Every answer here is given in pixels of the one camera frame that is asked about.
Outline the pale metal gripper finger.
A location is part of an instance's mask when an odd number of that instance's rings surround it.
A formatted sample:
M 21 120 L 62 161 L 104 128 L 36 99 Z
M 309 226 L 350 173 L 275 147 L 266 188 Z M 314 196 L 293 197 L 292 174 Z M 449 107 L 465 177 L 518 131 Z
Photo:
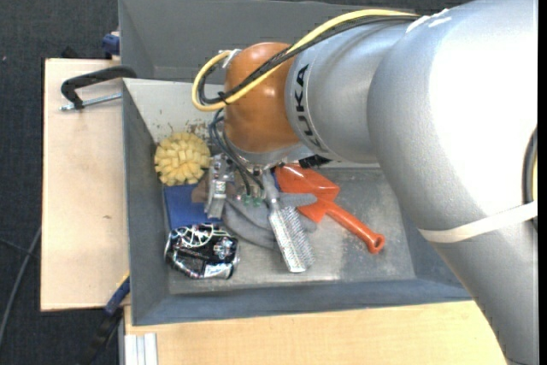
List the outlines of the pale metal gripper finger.
M 210 159 L 209 179 L 213 181 L 226 180 L 226 157 L 225 156 L 213 156 Z
M 226 182 L 212 180 L 209 183 L 208 201 L 205 205 L 205 214 L 208 219 L 220 219 L 226 202 Z

